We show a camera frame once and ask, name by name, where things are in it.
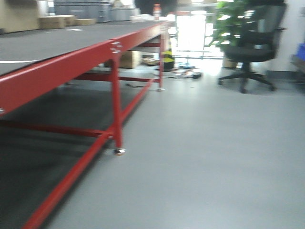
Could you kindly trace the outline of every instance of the white tape line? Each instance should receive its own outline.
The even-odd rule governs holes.
[[[29,62],[34,62],[38,60],[33,60],[33,61],[0,61],[0,63],[29,63]]]

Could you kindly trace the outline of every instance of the chair seat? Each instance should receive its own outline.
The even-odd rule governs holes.
[[[264,62],[274,58],[275,52],[266,49],[251,49],[245,47],[228,46],[225,55],[234,62]]]

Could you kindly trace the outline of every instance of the green leaves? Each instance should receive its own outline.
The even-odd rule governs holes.
[[[218,2],[216,9],[217,20],[214,24],[213,39],[209,45],[216,45],[216,47],[220,47],[223,50],[228,44],[233,46],[238,44],[246,2],[246,0]]]

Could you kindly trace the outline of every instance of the chair base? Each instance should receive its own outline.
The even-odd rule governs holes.
[[[269,85],[270,91],[275,91],[276,90],[276,87],[271,82],[264,79],[263,75],[251,72],[248,64],[243,64],[242,70],[244,70],[244,72],[242,72],[242,73],[233,73],[229,76],[224,76],[224,77],[219,78],[218,84],[223,85],[222,80],[241,78],[242,82],[241,82],[241,86],[240,86],[239,91],[241,93],[245,94],[245,93],[247,93],[247,91],[245,89],[245,85],[247,84],[248,79],[252,79],[252,80],[256,80],[258,82]]]

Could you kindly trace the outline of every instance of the mesh chair backrest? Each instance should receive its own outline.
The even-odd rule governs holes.
[[[280,25],[286,4],[276,0],[256,0],[246,7],[241,34],[241,45],[267,44],[274,47],[274,35]]]

